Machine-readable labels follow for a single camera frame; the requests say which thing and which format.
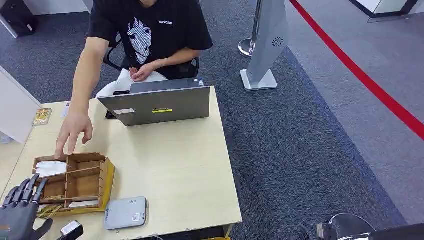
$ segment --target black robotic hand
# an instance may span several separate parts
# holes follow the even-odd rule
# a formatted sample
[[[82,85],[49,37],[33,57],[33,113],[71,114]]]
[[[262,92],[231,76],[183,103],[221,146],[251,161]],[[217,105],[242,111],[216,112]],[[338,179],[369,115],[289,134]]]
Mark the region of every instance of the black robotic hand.
[[[33,196],[34,185],[39,176],[37,173],[31,180],[26,179],[19,187],[10,190],[0,208],[0,239],[39,240],[52,227],[53,220],[47,219],[39,229],[33,229],[40,198],[47,182],[47,179],[44,179]]]

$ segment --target light wood tabletop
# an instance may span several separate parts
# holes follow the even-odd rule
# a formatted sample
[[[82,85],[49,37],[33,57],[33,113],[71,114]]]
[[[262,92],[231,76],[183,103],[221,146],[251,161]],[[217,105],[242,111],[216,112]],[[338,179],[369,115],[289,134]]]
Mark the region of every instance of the light wood tabletop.
[[[35,157],[54,154],[65,105],[43,104],[53,109],[50,121],[33,128],[6,192],[31,176]],[[92,99],[93,138],[82,145],[81,134],[75,152],[98,152],[112,161],[116,171],[111,200],[146,197],[146,224],[109,231],[103,227],[102,212],[56,217],[44,239],[56,240],[60,229],[73,220],[83,225],[81,239],[87,240],[130,240],[242,221],[213,87],[208,118],[126,127],[119,120],[106,120],[105,114],[106,108]]]
[[[12,141],[7,144],[0,144],[0,196],[3,199],[5,189],[11,177],[16,163],[21,156],[25,144]]]

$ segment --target white cloth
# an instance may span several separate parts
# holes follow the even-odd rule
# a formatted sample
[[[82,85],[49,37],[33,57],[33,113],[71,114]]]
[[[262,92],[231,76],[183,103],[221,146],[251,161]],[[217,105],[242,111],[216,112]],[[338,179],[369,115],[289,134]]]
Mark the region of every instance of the white cloth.
[[[159,72],[152,72],[148,78],[143,81],[143,83],[148,82],[158,82],[158,81],[165,81],[168,80],[166,77],[164,77]],[[130,71],[126,69],[122,69],[120,72],[120,75],[118,77],[118,80],[113,81],[106,85],[102,90],[100,90],[95,98],[99,97],[106,97],[106,96],[112,96],[114,92],[116,91],[129,91],[131,88],[131,84],[135,83],[131,77],[130,77]]]
[[[66,173],[67,164],[62,161],[41,161],[37,163],[36,168],[35,172],[40,174],[40,177],[42,178]]]

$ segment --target gray carpet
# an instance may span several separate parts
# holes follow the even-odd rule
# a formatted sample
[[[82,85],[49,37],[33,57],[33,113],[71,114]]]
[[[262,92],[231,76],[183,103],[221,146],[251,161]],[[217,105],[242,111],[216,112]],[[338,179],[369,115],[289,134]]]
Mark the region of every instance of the gray carpet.
[[[348,0],[299,0],[387,93],[424,122],[424,14],[368,23]],[[424,221],[424,141],[287,5],[289,47],[408,224]]]
[[[201,56],[200,75],[216,86],[243,216],[232,239],[282,240],[298,224],[315,232],[317,223],[343,212],[377,229],[405,225],[289,49],[272,68],[277,89],[243,90],[239,71],[248,60],[237,44],[251,32],[252,22],[244,20],[253,19],[252,5],[214,0],[202,1],[202,7],[214,47]],[[41,102],[69,100],[87,17],[43,17],[36,35],[0,46],[7,55],[0,56],[0,65]],[[104,67],[102,86],[117,74]]]

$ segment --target graphic print on t-shirt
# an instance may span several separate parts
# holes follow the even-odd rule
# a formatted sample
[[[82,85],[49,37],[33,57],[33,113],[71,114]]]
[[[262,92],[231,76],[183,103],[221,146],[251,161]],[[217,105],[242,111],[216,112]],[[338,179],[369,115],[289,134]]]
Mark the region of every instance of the graphic print on t-shirt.
[[[128,23],[128,37],[137,56],[137,62],[144,64],[150,54],[152,45],[152,31],[134,17],[134,22]]]

